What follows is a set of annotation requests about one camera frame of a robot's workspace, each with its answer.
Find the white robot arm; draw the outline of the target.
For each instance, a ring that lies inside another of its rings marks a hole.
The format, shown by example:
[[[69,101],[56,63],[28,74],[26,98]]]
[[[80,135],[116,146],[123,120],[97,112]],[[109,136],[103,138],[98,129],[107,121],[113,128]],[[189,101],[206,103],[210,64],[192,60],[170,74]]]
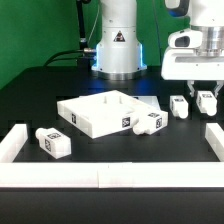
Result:
[[[188,17],[187,29],[168,38],[161,69],[166,80],[214,81],[224,87],[224,0],[164,0],[173,17]],[[124,80],[144,70],[136,38],[136,0],[100,0],[102,39],[92,69],[101,77]]]

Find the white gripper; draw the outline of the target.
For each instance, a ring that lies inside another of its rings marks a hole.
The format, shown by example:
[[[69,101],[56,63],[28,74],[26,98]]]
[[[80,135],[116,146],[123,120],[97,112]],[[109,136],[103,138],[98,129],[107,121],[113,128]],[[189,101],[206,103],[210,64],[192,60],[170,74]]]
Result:
[[[224,86],[224,52],[220,56],[201,57],[193,49],[167,48],[161,75],[165,80],[186,80],[191,97],[195,96],[195,81],[216,81],[214,96]]]

